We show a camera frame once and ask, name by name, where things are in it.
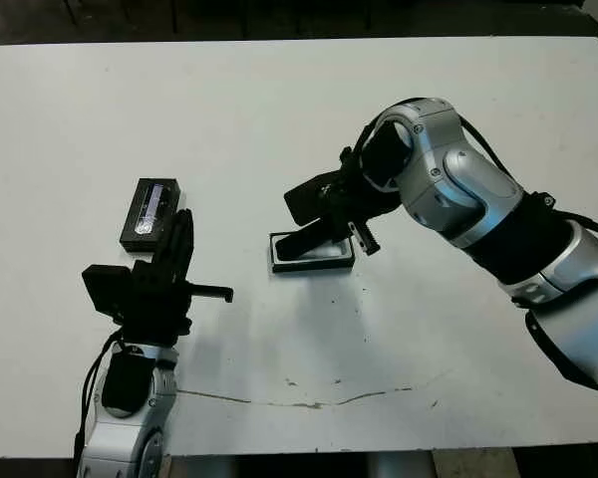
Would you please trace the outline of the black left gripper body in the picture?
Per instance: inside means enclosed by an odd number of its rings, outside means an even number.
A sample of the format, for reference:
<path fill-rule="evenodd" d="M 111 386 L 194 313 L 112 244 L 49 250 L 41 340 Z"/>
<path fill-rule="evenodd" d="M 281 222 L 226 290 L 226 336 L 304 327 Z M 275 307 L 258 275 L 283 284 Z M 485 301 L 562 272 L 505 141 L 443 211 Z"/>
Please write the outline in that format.
<path fill-rule="evenodd" d="M 233 289 L 190 283 L 187 262 L 137 260 L 124 292 L 121 327 L 124 341 L 145 345 L 174 345 L 190 333 L 187 316 L 194 297 L 233 301 Z"/>

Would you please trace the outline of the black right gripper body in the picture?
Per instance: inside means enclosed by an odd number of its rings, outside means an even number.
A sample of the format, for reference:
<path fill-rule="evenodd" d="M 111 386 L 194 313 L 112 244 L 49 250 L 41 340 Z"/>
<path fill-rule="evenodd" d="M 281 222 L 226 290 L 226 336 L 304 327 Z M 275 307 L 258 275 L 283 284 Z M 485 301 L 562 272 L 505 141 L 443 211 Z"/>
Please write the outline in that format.
<path fill-rule="evenodd" d="M 359 157 L 345 146 L 340 154 L 341 166 L 327 191 L 327 204 L 332 230 L 342 240 L 355 236 L 362 250 L 372 255 L 380 245 L 367 222 L 397 208 L 397 193 L 376 189 L 364 176 Z"/>

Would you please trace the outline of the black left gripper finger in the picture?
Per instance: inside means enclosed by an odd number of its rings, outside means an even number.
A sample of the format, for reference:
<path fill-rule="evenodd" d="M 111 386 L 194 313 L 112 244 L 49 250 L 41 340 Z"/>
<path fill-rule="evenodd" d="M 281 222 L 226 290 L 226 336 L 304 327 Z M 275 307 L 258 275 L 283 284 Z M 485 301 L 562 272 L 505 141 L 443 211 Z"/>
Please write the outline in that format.
<path fill-rule="evenodd" d="M 158 266 L 176 271 L 179 263 L 184 211 L 178 210 L 168 219 L 158 239 L 153 263 Z"/>
<path fill-rule="evenodd" d="M 172 265 L 177 277 L 185 277 L 194 249 L 194 227 L 189 209 L 180 209 L 172 225 Z"/>

